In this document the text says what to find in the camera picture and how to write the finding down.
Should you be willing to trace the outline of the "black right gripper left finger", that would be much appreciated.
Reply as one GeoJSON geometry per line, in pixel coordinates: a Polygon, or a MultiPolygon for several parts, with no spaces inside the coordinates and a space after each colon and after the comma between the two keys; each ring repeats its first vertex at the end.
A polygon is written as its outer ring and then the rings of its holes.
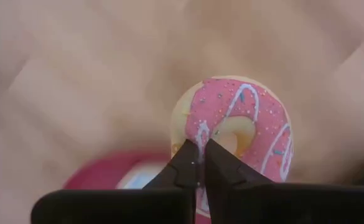
{"type": "Polygon", "coordinates": [[[186,140],[174,157],[160,152],[118,152],[77,171],[61,190],[33,206],[31,224],[195,223],[197,146],[186,140]],[[142,189],[119,183],[141,162],[166,166],[142,189]]]}

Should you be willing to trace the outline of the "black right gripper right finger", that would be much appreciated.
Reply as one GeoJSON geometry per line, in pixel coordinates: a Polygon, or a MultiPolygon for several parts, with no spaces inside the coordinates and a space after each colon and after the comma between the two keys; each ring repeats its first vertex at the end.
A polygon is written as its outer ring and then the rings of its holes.
{"type": "Polygon", "coordinates": [[[212,223],[364,223],[364,178],[352,185],[276,183],[214,140],[205,150],[212,223]]]}

